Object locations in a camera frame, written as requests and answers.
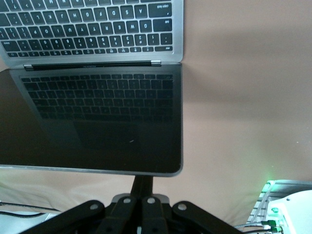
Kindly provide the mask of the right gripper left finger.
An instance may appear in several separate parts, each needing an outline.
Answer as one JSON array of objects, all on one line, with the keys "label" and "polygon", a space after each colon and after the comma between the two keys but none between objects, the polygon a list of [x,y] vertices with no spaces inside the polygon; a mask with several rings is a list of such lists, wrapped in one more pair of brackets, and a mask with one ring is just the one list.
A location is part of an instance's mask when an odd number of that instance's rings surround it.
[{"label": "right gripper left finger", "polygon": [[108,207],[90,200],[42,224],[44,234],[134,234],[142,224],[144,177],[136,176],[129,194],[116,196]]}]

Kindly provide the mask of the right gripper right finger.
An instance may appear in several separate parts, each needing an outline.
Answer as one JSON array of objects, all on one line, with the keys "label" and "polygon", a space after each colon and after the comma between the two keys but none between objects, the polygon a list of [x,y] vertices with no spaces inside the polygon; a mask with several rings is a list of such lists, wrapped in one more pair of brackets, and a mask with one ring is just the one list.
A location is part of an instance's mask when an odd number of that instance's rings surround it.
[{"label": "right gripper right finger", "polygon": [[153,194],[153,178],[141,178],[143,234],[239,234],[240,231],[199,206],[180,201],[171,206]]}]

